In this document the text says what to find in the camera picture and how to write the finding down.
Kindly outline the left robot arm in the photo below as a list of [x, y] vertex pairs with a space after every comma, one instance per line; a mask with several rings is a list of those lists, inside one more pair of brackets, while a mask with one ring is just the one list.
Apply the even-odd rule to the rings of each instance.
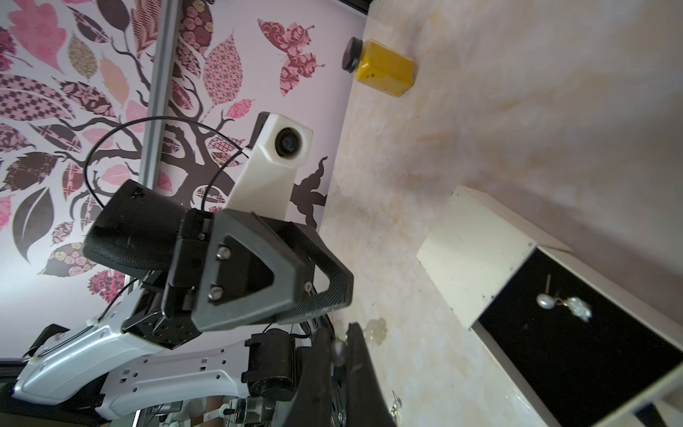
[[283, 331], [174, 357], [201, 334], [300, 323], [343, 308], [353, 276], [316, 230], [274, 215], [187, 209], [126, 181], [88, 232], [89, 261], [140, 287], [81, 331], [52, 325], [28, 352], [15, 400], [57, 419], [96, 423], [207, 395], [295, 389], [295, 344]]

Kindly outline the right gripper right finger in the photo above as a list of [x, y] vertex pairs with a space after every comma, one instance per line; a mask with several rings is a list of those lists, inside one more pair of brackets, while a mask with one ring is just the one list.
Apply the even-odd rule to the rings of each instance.
[[350, 323], [343, 347], [347, 426], [394, 427], [359, 323]]

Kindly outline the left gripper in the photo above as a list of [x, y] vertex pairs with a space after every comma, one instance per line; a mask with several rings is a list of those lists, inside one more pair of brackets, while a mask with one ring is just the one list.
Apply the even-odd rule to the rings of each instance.
[[351, 271], [313, 227], [187, 210], [133, 180], [103, 208], [83, 254], [132, 277], [147, 272], [122, 331], [167, 350], [199, 331], [299, 323], [349, 306], [353, 295]]

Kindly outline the crystal earring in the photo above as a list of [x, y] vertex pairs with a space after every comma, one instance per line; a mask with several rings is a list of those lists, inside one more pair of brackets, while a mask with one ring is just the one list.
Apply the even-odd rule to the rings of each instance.
[[576, 318], [583, 320], [583, 322], [588, 323], [592, 320], [592, 308], [581, 298], [567, 298], [567, 300], [564, 301], [564, 305]]

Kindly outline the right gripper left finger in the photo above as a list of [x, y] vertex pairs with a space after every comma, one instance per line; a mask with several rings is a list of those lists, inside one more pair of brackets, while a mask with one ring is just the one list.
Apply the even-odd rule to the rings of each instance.
[[331, 363], [330, 346], [336, 340], [329, 328], [316, 332], [304, 364], [300, 384], [284, 426], [341, 426], [341, 367]]

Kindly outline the pearl earring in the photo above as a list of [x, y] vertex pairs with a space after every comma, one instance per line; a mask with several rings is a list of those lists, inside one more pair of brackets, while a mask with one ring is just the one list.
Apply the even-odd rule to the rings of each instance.
[[560, 297], [558, 292], [553, 293], [551, 291], [551, 281], [552, 276], [548, 274], [544, 282], [544, 291], [535, 298], [537, 305], [546, 311], [553, 310], [556, 307], [567, 306], [565, 300]]

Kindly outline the cream drawer jewelry box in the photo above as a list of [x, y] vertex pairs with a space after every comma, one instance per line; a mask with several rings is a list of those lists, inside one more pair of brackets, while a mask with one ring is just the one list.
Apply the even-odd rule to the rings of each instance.
[[[682, 328], [484, 192], [457, 188], [417, 254], [459, 323], [549, 426], [663, 426], [682, 388]], [[551, 291], [592, 308], [536, 303]]]

